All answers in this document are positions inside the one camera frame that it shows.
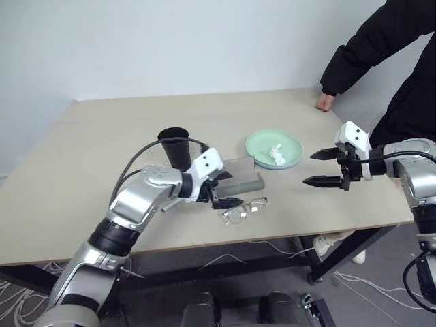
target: white wall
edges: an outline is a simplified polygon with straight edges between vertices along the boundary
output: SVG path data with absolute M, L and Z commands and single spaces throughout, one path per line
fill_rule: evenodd
M 3 0 L 0 174 L 71 99 L 318 88 L 336 47 L 383 2 Z M 425 41 L 367 74 L 337 112 L 372 128 Z

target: white tissue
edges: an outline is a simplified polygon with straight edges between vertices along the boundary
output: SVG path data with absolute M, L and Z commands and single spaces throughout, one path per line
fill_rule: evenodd
M 269 152 L 270 157 L 274 160 L 277 166 L 282 166 L 286 164 L 285 157 L 279 152 L 280 148 L 281 148 L 281 144 L 278 143 L 278 145 L 273 146 Z

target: light green plate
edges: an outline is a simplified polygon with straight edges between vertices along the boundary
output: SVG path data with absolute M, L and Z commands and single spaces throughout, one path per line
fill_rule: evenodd
M 285 157 L 286 163 L 277 166 L 268 154 L 273 146 L 281 144 L 280 153 Z M 247 152 L 254 156 L 257 165 L 273 170 L 291 168 L 302 158 L 302 145 L 293 136 L 276 129 L 264 129 L 252 133 L 245 142 Z

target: shoe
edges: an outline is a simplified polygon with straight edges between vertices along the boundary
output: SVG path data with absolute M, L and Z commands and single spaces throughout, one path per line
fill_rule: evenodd
M 357 256 L 355 256 L 352 261 L 355 264 L 364 264 L 366 258 L 367 258 L 367 250 L 363 250 Z
M 313 239 L 313 247 L 318 254 L 318 257 L 326 255 L 329 248 L 331 248 L 336 243 L 336 240 L 331 238 L 326 238 L 325 236 L 319 235 Z

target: eyeglasses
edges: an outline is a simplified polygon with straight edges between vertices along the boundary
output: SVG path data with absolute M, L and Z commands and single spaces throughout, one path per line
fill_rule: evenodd
M 224 218 L 226 225 L 238 225 L 249 215 L 263 215 L 268 205 L 269 203 L 266 197 L 255 198 L 248 203 L 243 203 L 234 208 L 227 209 L 221 214 L 221 216 Z

